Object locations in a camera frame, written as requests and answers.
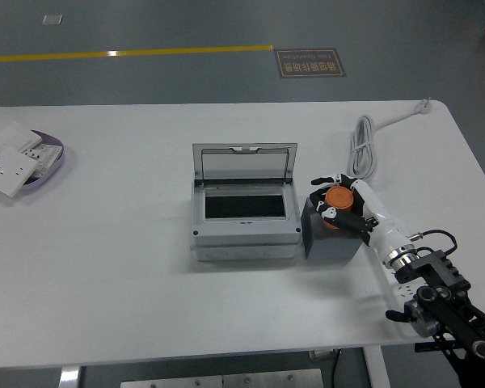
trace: power cord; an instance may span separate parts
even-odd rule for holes
[[[398,123],[418,113],[425,115],[431,111],[431,107],[431,97],[422,99],[415,105],[411,112],[387,120],[379,125],[374,125],[370,116],[364,115],[360,117],[350,143],[347,175],[363,180],[371,178],[377,169],[377,155],[373,144],[373,135],[379,129]]]

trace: electrical box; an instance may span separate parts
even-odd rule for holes
[[[302,242],[294,143],[194,144],[198,260],[288,259]]]

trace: wall switch panel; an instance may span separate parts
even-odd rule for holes
[[[6,147],[0,153],[0,191],[13,196],[38,167],[38,162]]]
[[[32,178],[41,178],[59,159],[63,152],[63,147],[60,147],[59,145],[39,144],[32,150],[30,154],[27,153],[27,156],[36,154],[36,152],[40,153],[42,156],[37,159],[40,164],[34,173],[32,173]]]
[[[12,122],[0,131],[0,153],[5,147],[24,151],[40,144],[41,136],[17,122]]]

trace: transparent lid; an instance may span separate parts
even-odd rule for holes
[[[194,144],[195,180],[293,178],[295,143]]]

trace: orange object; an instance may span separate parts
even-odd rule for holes
[[[344,188],[343,186],[334,186],[325,194],[325,203],[334,208],[350,212],[352,204],[354,203],[354,196],[347,188]],[[325,225],[331,229],[339,229],[337,226],[333,226],[328,222],[325,222]]]

